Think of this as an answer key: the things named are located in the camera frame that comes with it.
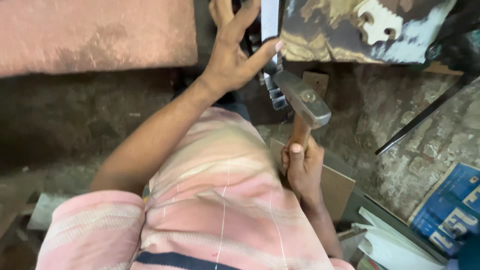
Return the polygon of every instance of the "hand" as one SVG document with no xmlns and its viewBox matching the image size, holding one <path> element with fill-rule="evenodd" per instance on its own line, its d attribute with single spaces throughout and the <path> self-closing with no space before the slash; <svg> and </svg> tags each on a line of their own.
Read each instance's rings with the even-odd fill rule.
<svg viewBox="0 0 480 270">
<path fill-rule="evenodd" d="M 290 140 L 282 149 L 282 165 L 287 169 L 290 186 L 311 206 L 318 205 L 321 200 L 323 163 L 324 149 L 318 146 L 312 136 L 308 139 L 306 153 L 300 144 L 292 144 Z"/>
<path fill-rule="evenodd" d="M 260 11 L 260 0 L 244 3 L 236 15 L 231 0 L 212 0 L 209 9 L 218 31 L 212 56 L 199 79 L 220 98 L 247 84 L 280 51 L 283 43 L 270 40 L 250 58 L 240 49 L 245 30 Z"/>
</svg>

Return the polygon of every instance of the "fingernail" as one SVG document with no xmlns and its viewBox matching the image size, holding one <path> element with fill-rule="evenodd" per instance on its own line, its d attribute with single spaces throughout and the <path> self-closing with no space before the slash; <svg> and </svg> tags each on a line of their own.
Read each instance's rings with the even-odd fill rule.
<svg viewBox="0 0 480 270">
<path fill-rule="evenodd" d="M 292 146 L 292 152 L 294 153 L 300 153 L 301 149 L 300 149 L 300 146 L 299 145 L 293 145 Z"/>
<path fill-rule="evenodd" d="M 275 50 L 276 50 L 277 52 L 280 52 L 280 50 L 282 49 L 282 47 L 283 47 L 283 41 L 279 41 L 279 42 L 277 42 L 277 43 L 275 44 Z"/>
</svg>

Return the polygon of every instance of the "navy stripe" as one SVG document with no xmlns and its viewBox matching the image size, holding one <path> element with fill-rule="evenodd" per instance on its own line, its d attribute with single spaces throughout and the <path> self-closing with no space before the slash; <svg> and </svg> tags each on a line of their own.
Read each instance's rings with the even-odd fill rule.
<svg viewBox="0 0 480 270">
<path fill-rule="evenodd" d="M 217 265 L 217 270 L 239 270 L 224 264 L 217 264 L 216 262 L 197 259 L 176 252 L 150 253 L 144 251 L 138 255 L 135 261 L 144 264 L 174 266 L 189 270 L 214 270 L 215 265 Z"/>
</svg>

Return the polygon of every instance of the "pink cloth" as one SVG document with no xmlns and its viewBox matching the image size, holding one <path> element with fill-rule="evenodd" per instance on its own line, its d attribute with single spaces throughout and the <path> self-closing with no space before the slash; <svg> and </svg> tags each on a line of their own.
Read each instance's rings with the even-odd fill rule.
<svg viewBox="0 0 480 270">
<path fill-rule="evenodd" d="M 150 180 L 72 198 L 53 213 L 37 269 L 178 269 L 135 261 L 176 252 L 237 269 L 346 269 L 329 259 L 270 152 L 238 114 L 210 108 Z"/>
</svg>

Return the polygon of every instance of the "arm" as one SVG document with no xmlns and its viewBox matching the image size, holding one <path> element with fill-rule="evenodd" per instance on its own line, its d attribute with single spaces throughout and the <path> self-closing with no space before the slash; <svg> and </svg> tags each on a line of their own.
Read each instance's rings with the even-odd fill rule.
<svg viewBox="0 0 480 270">
<path fill-rule="evenodd" d="M 204 73 L 118 146 L 100 167 L 90 191 L 124 190 L 141 195 L 148 180 L 200 115 L 225 93 L 249 82 L 281 49 L 282 43 L 274 39 L 247 58 L 239 43 L 258 15 L 260 0 L 251 0 L 235 16 L 228 2 L 210 2 L 218 32 Z"/>
<path fill-rule="evenodd" d="M 343 251 L 328 213 L 320 180 L 324 162 L 324 149 L 310 136 L 307 152 L 299 144 L 287 143 L 282 150 L 282 163 L 287 170 L 288 182 L 300 194 L 300 206 L 317 234 L 328 256 L 342 259 Z"/>
</svg>

